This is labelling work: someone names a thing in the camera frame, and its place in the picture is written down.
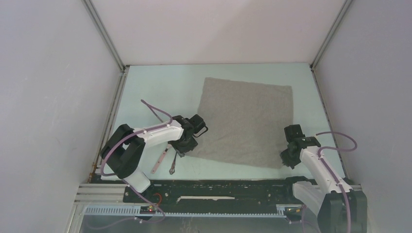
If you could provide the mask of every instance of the white enclosure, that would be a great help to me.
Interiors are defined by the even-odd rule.
[[[412,208],[411,10],[408,0],[3,1],[0,232],[78,233],[92,203],[110,204],[108,210],[130,207],[122,203],[124,184],[108,187],[87,180],[101,172],[97,154],[117,126],[155,123],[150,111],[133,109],[133,97],[138,102],[148,96],[162,109],[169,107],[164,99],[173,91],[154,87],[165,87],[168,75],[174,75],[174,88],[191,80],[186,86],[193,90],[190,97],[176,96],[184,104],[174,104],[171,111],[193,114],[204,77],[220,74],[291,85],[299,107],[293,121],[307,125],[304,133],[334,129],[353,136],[357,151],[342,153],[342,160],[335,151],[326,157],[341,176],[361,184],[353,187],[368,197],[368,232],[410,232],[408,214],[400,210]],[[332,136],[321,143],[351,147]],[[154,148],[153,154],[163,149]],[[157,158],[146,155],[142,162],[151,168]],[[212,169],[225,168],[223,179],[310,176],[302,166],[226,167],[186,159],[176,167],[179,179],[220,179]],[[166,157],[162,166],[171,160]],[[190,166],[193,171],[183,171]],[[149,178],[168,179],[166,167]],[[266,216],[272,219],[250,221],[247,227],[246,221],[233,220],[228,230],[254,229],[264,222],[267,232],[301,231],[300,225],[276,222],[285,206],[275,208],[277,213]],[[185,222],[188,213],[168,214],[182,218],[183,230],[194,230]],[[162,224],[158,229],[183,231],[180,220]],[[210,231],[219,223],[199,224]],[[123,226],[135,227],[133,222]],[[156,227],[139,230],[155,232]]]
[[[344,0],[94,0],[126,65],[311,63]]]

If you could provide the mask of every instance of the gray cloth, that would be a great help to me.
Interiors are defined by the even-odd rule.
[[[209,131],[188,156],[232,164],[281,168],[293,122],[291,86],[206,78],[198,114]]]

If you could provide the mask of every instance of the robotic arm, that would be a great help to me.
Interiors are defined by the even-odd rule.
[[[143,150],[160,143],[169,142],[179,156],[183,157],[185,153],[197,146],[194,138],[198,137],[196,134],[203,128],[206,129],[203,131],[205,133],[208,128],[203,119],[197,114],[190,119],[174,116],[170,124],[153,126],[150,131],[140,128],[132,129],[127,124],[123,124],[110,137],[102,148],[100,155],[104,159],[113,148],[116,148],[120,141],[133,133],[136,134],[122,143],[122,145],[127,145],[127,148],[120,145],[114,149],[106,163],[114,171],[114,175],[125,180],[141,193],[150,186],[150,180],[138,168]]]
[[[285,128],[288,148],[281,152],[280,157],[286,166],[292,169],[300,162],[313,175],[320,189],[310,182],[293,184],[293,195],[301,200],[318,219],[318,225],[323,233],[345,233],[348,227],[352,233],[366,233],[367,199],[362,191],[354,191],[333,169],[323,153],[320,155],[320,143],[315,137],[306,137],[300,125],[290,125]],[[344,193],[349,207],[345,208]]]

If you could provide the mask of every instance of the aluminum frame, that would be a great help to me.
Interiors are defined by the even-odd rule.
[[[95,162],[92,165],[92,173],[90,174],[89,180],[93,173],[99,173],[100,172],[100,164],[101,164],[101,159],[99,157],[99,152],[100,148],[107,142],[114,126],[114,119],[117,114],[119,104],[120,104],[120,99],[123,93],[125,81],[128,75],[129,71],[129,66],[125,66],[124,63],[122,62],[118,52],[116,51],[116,48],[113,44],[113,41],[110,39],[110,36],[105,29],[102,20],[99,17],[99,14],[94,7],[92,0],[82,0],[82,2],[85,5],[85,8],[90,14],[90,17],[94,24],[96,25],[99,33],[101,34],[105,44],[107,45],[109,51],[111,52],[113,58],[115,59],[116,63],[119,66],[119,69],[122,71],[122,75],[119,78],[118,85],[116,87],[116,92],[115,96],[113,98],[113,101],[111,103],[110,111],[107,116],[106,124],[105,124],[105,131],[102,135],[102,140],[99,146],[99,151],[97,152],[96,159],[94,160]],[[315,74],[315,69],[317,65],[319,64],[319,61],[322,59],[325,50],[327,49],[328,45],[330,44],[331,40],[333,39],[333,36],[335,35],[336,31],[339,29],[339,26],[344,18],[344,16],[347,14],[350,6],[352,5],[353,0],[346,0],[339,11],[335,21],[333,22],[325,40],[323,41],[321,47],[319,48],[315,58],[313,59],[312,64],[310,65],[312,73],[313,73],[313,78],[316,83],[316,87],[318,89],[319,97],[321,99],[322,105],[324,107],[324,111],[329,123],[329,127],[331,128],[330,120],[326,111],[326,107],[322,98],[322,93],[319,89],[318,82],[316,80],[316,74]],[[116,208],[116,207],[126,207],[126,208],[138,208],[139,206],[147,206],[146,203],[123,203],[123,193],[124,193],[124,188],[126,187],[125,184],[81,184],[79,186],[78,194],[76,196],[76,199],[73,203],[73,207],[70,212],[70,216],[68,219],[68,223],[66,226],[66,233],[78,233],[81,230],[81,225],[83,222],[83,217],[85,213],[87,214],[93,214],[93,213],[88,213],[87,209],[92,205],[94,206],[100,206],[100,207],[111,207],[111,208]],[[361,190],[360,185],[353,185],[353,189],[355,190]],[[293,207],[300,207],[301,205],[296,205],[296,204],[291,204],[291,205],[277,205],[276,208],[278,209],[279,215],[276,217],[285,217],[283,216],[283,210],[285,208],[293,208]],[[105,215],[118,215],[118,213],[104,213]],[[185,216],[185,215],[179,215],[174,213],[169,213],[169,216]]]

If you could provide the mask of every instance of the purple cable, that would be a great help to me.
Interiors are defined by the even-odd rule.
[[[161,110],[161,109],[158,109],[158,108],[156,108],[156,107],[148,104],[148,103],[147,103],[146,101],[144,101],[144,100],[141,100],[141,101],[142,101],[142,103],[146,104],[146,106],[147,106],[153,113],[154,113],[153,109],[155,109],[155,110],[157,110],[157,111],[159,111],[159,112],[167,115],[167,116],[169,117],[169,121],[166,122],[165,124],[162,124],[162,125],[156,125],[156,126],[153,126],[153,127],[151,127],[151,128],[148,128],[148,129],[139,130],[139,131],[137,131],[137,132],[134,132],[134,133],[132,133],[132,134],[127,135],[127,136],[124,137],[122,140],[120,140],[120,141],[109,151],[109,153],[107,153],[106,157],[103,159],[103,161],[102,161],[102,166],[101,166],[101,169],[100,169],[102,176],[113,176],[113,175],[115,175],[115,173],[110,173],[110,174],[105,173],[105,172],[104,172],[104,166],[106,166],[107,160],[110,158],[110,156],[113,154],[113,152],[114,152],[120,145],[122,145],[127,139],[129,139],[129,138],[131,138],[131,137],[133,137],[133,136],[136,136],[136,135],[144,132],[144,130],[146,130],[147,132],[153,131],[153,130],[158,130],[158,129],[164,128],[164,127],[166,127],[168,124],[171,124],[171,123],[172,123],[173,119],[172,119],[172,116],[171,116],[170,114],[168,114],[167,112],[165,112],[165,111],[163,111],[163,110]]]
[[[103,230],[103,229],[112,227],[112,226],[114,226],[114,225],[116,225],[116,224],[118,224],[118,223],[121,223],[121,222],[123,222],[123,221],[128,221],[128,220],[137,220],[137,219],[139,219],[141,222],[146,222],[146,223],[158,223],[158,222],[163,221],[163,220],[166,218],[165,212],[164,212],[162,209],[160,209],[159,206],[157,206],[157,205],[154,204],[153,202],[151,202],[151,201],[147,200],[146,198],[144,198],[144,197],[143,197],[137,190],[135,190],[135,188],[133,188],[127,181],[123,180],[123,182],[125,182],[127,185],[129,185],[129,187],[130,187],[143,201],[145,201],[145,202],[147,202],[148,204],[156,207],[156,209],[158,209],[158,210],[162,213],[162,218],[159,219],[159,220],[156,220],[156,221],[147,221],[147,220],[140,219],[140,218],[138,218],[138,217],[125,217],[125,218],[122,218],[122,219],[120,219],[120,220],[118,220],[118,221],[116,221],[116,222],[110,223],[109,225],[106,225],[106,226],[103,226],[103,227],[92,227],[92,226],[90,226],[88,223],[86,223],[87,227],[89,227],[90,229],[93,229],[93,230]]]
[[[351,148],[351,149],[341,149],[341,148],[336,148],[336,147],[321,147],[321,148],[319,148],[319,150],[318,150],[318,156],[319,156],[319,158],[321,157],[321,152],[322,152],[322,150],[324,150],[324,149],[331,149],[331,150],[336,150],[336,151],[351,152],[351,151],[356,150],[356,148],[358,148],[358,144],[356,143],[356,141],[355,141],[352,137],[350,137],[350,136],[348,136],[348,135],[346,135],[346,134],[344,134],[344,133],[334,132],[334,131],[328,131],[328,132],[317,133],[316,136],[322,135],[322,134],[326,134],[326,133],[332,133],[332,134],[342,135],[342,136],[344,136],[344,137],[346,137],[346,138],[349,138],[349,139],[353,142],[353,144],[355,144],[355,145],[354,145],[354,147]],[[325,167],[326,167],[326,169],[329,171],[329,173],[332,175],[332,177],[333,177],[333,179],[335,180],[336,184],[339,185],[339,188],[340,188],[340,190],[341,190],[341,192],[342,192],[343,199],[345,200],[345,206],[346,206],[346,221],[347,221],[346,233],[350,233],[350,231],[351,231],[351,224],[352,224],[352,223],[351,223],[351,216],[350,216],[349,200],[348,200],[347,194],[346,194],[346,192],[345,192],[345,189],[343,188],[343,185],[342,185],[342,184],[339,184],[340,181],[339,181],[338,177],[337,177],[336,174],[332,171],[332,169],[329,167],[329,165],[326,163],[326,161],[325,161],[323,158],[320,158],[320,160],[322,161],[323,165],[325,165]]]
[[[144,103],[144,104],[154,113],[154,115],[155,115],[159,120],[161,120],[161,118],[154,112],[154,110],[157,110],[157,111],[159,111],[159,112],[167,115],[167,116],[169,117],[169,121],[168,121],[168,122],[165,122],[164,124],[160,124],[160,125],[156,125],[156,126],[150,127],[150,128],[148,128],[148,129],[139,130],[139,131],[137,131],[137,132],[134,132],[134,133],[132,133],[132,134],[127,135],[127,136],[124,137],[122,140],[120,140],[120,141],[109,151],[109,153],[107,153],[107,155],[106,155],[105,158],[103,159],[103,161],[102,161],[102,166],[101,166],[101,175],[102,175],[102,176],[112,176],[112,175],[115,175],[114,173],[110,173],[110,174],[104,173],[104,172],[103,172],[103,171],[104,171],[104,166],[106,165],[107,160],[110,158],[110,156],[113,154],[113,152],[114,152],[120,145],[122,145],[127,139],[129,139],[129,138],[131,138],[131,137],[133,137],[133,136],[136,136],[136,135],[138,135],[138,134],[140,134],[140,133],[142,133],[142,132],[144,132],[144,131],[149,132],[149,131],[153,131],[153,130],[157,130],[157,129],[162,129],[162,128],[166,127],[168,124],[171,124],[171,123],[172,123],[173,119],[172,119],[172,116],[171,116],[170,114],[168,114],[167,112],[165,112],[165,111],[163,111],[163,110],[161,110],[161,109],[158,109],[158,108],[156,108],[156,107],[148,104],[148,103],[147,103],[146,101],[144,101],[144,100],[141,100],[141,101],[142,101],[142,103]],[[137,190],[135,190],[135,188],[133,188],[127,181],[123,180],[123,182],[125,182],[127,185],[129,185],[129,187],[130,187],[142,200],[144,200],[144,201],[147,202],[148,204],[156,207],[156,209],[157,209],[158,211],[160,211],[160,212],[162,213],[162,215],[163,215],[163,217],[162,217],[161,219],[156,220],[156,221],[147,221],[147,220],[140,219],[141,222],[158,223],[158,222],[161,222],[161,221],[163,221],[163,220],[165,219],[166,214],[165,214],[165,212],[164,212],[160,207],[158,207],[156,204],[154,204],[154,203],[152,203],[151,201],[149,201],[149,200],[147,200],[146,198],[144,198],[144,197],[143,197]],[[104,226],[104,227],[91,227],[91,226],[89,226],[88,224],[87,224],[87,226],[88,226],[89,228],[91,228],[91,229],[94,229],[94,230],[101,230],[101,229],[105,229],[105,228],[109,228],[109,227],[111,227],[111,226],[114,226],[114,225],[116,225],[116,224],[118,224],[118,223],[120,223],[120,222],[127,221],[127,220],[132,220],[132,219],[136,219],[136,218],[137,218],[137,217],[127,217],[127,218],[123,218],[123,219],[120,219],[119,221],[116,221],[116,222],[111,223],[111,224],[109,224],[109,225],[107,225],[107,226]]]

